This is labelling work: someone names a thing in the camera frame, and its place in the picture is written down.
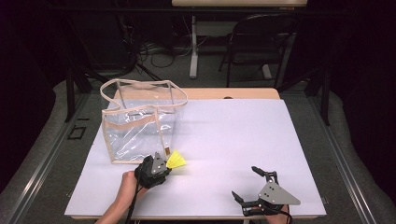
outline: yellow sponge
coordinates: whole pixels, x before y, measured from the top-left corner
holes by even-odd
[[[182,165],[187,164],[184,158],[178,153],[178,151],[174,150],[172,155],[169,157],[168,162],[166,163],[166,167],[173,169]]]

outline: table leg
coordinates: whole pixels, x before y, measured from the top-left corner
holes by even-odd
[[[190,78],[197,78],[198,53],[197,53],[197,32],[196,32],[195,16],[192,16],[191,35],[192,35],[191,37],[192,55],[191,55],[191,66],[190,66]]]
[[[268,64],[265,64],[265,65],[262,66],[262,73],[264,74],[264,78],[265,79],[271,79],[272,78],[270,67],[268,66]]]

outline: white surface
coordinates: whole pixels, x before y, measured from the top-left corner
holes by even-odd
[[[174,7],[305,7],[306,0],[172,0]]]
[[[251,166],[277,171],[279,185],[301,201],[290,212],[324,216],[322,201],[282,100],[190,100],[173,139],[187,165],[174,169],[162,185],[150,189],[134,218],[240,218],[245,201],[258,199],[265,178]],[[99,132],[65,214],[101,216],[116,197],[130,164],[111,164]]]

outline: person's arm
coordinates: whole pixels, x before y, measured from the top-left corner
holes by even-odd
[[[134,177],[134,172],[125,172],[122,175],[122,180],[120,184],[120,189],[117,194],[117,198],[112,203],[105,213],[100,217],[96,223],[97,224],[113,224],[117,223],[123,214],[128,210],[134,198],[134,192],[136,189],[136,178]],[[147,189],[141,189],[137,194],[137,197],[143,196]]]
[[[289,207],[287,205],[283,205],[281,211],[288,213]],[[288,216],[284,214],[277,214],[272,216],[265,216],[269,224],[288,224]]]

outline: clear plastic bag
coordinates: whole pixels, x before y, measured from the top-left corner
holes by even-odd
[[[188,102],[171,81],[113,79],[103,84],[102,128],[113,163],[139,163],[155,152],[168,158],[174,129]]]

